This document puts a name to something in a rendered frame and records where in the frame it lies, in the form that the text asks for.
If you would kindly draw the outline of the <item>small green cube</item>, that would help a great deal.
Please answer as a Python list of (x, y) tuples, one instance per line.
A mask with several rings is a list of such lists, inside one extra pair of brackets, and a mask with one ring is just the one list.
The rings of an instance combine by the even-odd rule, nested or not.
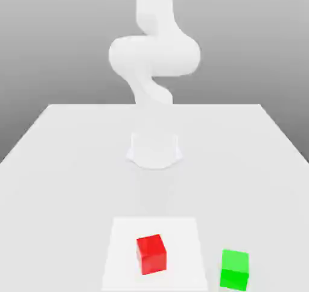
[(221, 261), (221, 287), (246, 291), (249, 278), (249, 254), (223, 249)]

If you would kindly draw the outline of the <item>small red cube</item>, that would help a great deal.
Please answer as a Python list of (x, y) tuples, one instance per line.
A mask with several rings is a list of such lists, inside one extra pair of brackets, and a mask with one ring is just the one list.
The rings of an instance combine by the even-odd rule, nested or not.
[(159, 234), (138, 238), (136, 254), (142, 275), (167, 269), (167, 251)]

